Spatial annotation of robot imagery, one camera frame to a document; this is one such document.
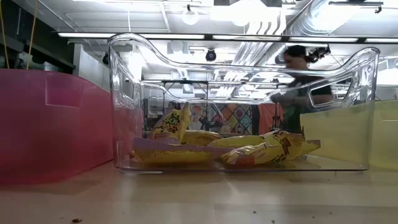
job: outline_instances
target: yellow chip bag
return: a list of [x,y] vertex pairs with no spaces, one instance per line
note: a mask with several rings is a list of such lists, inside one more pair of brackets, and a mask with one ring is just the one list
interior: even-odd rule
[[188,103],[184,103],[181,110],[168,110],[155,124],[151,139],[167,144],[181,144],[190,120]]
[[190,144],[164,144],[158,141],[135,137],[132,142],[130,159],[146,164],[191,164],[211,162],[229,149],[217,149]]
[[262,136],[266,141],[257,146],[244,146],[221,156],[232,165],[278,164],[320,148],[320,141],[306,141],[301,134],[274,131]]
[[207,146],[209,143],[217,139],[221,139],[221,136],[217,133],[202,130],[186,130],[181,143]]
[[265,142],[265,140],[262,136],[235,136],[215,140],[208,146],[236,149],[243,146],[255,146],[263,142]]

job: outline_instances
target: debris on table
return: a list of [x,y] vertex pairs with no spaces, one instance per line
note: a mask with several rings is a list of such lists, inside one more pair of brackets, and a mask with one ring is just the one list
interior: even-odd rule
[[81,221],[83,221],[81,218],[75,218],[72,220],[73,223],[80,223]]

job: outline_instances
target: ceiling light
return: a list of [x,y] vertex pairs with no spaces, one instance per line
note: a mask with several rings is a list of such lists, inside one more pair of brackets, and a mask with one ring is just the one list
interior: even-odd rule
[[144,80],[144,83],[162,83],[160,80]]
[[271,83],[271,82],[247,82],[248,85],[280,85],[282,83]]
[[[297,43],[286,43],[287,46],[297,45]],[[304,47],[328,47],[328,44],[312,44],[312,43],[300,43]]]
[[[109,33],[85,33],[85,32],[59,32],[58,35],[60,37],[66,38],[82,38],[82,39],[108,39],[116,34]],[[203,40],[205,38],[204,35],[201,34],[139,34],[147,39],[155,40],[155,39],[188,39],[188,40]]]
[[69,38],[110,38],[116,34],[109,34],[109,33],[84,33],[84,32],[59,32],[58,35],[60,37],[69,37]]
[[398,43],[398,38],[368,38],[365,43]]
[[184,1],[184,0],[169,0],[169,1],[164,1],[164,0],[72,0],[72,1],[80,1],[80,2],[105,2],[105,3],[146,3],[146,4],[180,4],[180,5],[186,5],[190,4],[191,6],[201,6],[200,1]]
[[199,21],[198,11],[186,8],[182,12],[182,21],[187,25],[195,25]]
[[262,37],[262,36],[244,36],[244,35],[214,35],[215,40],[258,40],[258,41],[280,41],[281,37]]
[[358,38],[346,38],[346,37],[291,37],[290,41],[296,42],[326,42],[326,43],[334,43],[334,42],[347,42],[353,43],[358,40]]
[[195,39],[203,40],[204,35],[200,34],[140,34],[147,39]]
[[230,84],[230,85],[239,85],[244,84],[244,82],[228,82],[228,81],[209,81],[209,84]]

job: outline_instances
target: fluorescent light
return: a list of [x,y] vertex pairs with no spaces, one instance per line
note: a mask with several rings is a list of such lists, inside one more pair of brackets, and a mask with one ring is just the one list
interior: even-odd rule
[[244,84],[244,82],[209,81],[209,84],[232,84],[232,85],[239,85],[239,84]]
[[60,37],[69,37],[69,38],[110,38],[116,34],[84,33],[84,32],[59,32],[58,35]]
[[398,38],[368,38],[365,43],[398,43]]
[[144,80],[144,83],[162,83],[160,80]]
[[262,41],[280,41],[281,37],[264,37],[264,36],[244,36],[244,35],[214,35],[215,40],[262,40]]
[[198,34],[140,34],[147,39],[195,39],[203,40],[204,35]]
[[[108,39],[116,34],[109,33],[84,33],[84,32],[59,32],[60,37],[66,38],[98,38],[98,39]],[[147,39],[195,39],[203,40],[204,35],[198,34],[140,34]]]
[[346,37],[291,37],[289,40],[297,42],[356,42],[358,38]]
[[341,1],[330,1],[329,5],[334,5],[334,6],[381,6],[383,5],[383,2],[341,2]]
[[270,83],[270,82],[247,82],[248,85],[283,85],[285,83]]
[[[297,45],[297,43],[286,43],[287,46]],[[313,44],[313,43],[302,43],[304,47],[328,47],[328,44]]]
[[163,0],[72,0],[72,1],[80,1],[80,2],[107,2],[107,3],[146,3],[146,4],[181,4],[186,5],[190,4],[191,6],[200,6],[200,1],[163,1]]
[[203,100],[204,98],[200,98],[200,97],[180,97],[180,99],[184,99],[184,100]]

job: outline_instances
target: wooden table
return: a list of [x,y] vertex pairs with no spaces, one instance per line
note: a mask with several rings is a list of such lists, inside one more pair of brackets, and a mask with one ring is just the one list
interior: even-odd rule
[[0,187],[1,223],[397,223],[398,172],[123,174]]

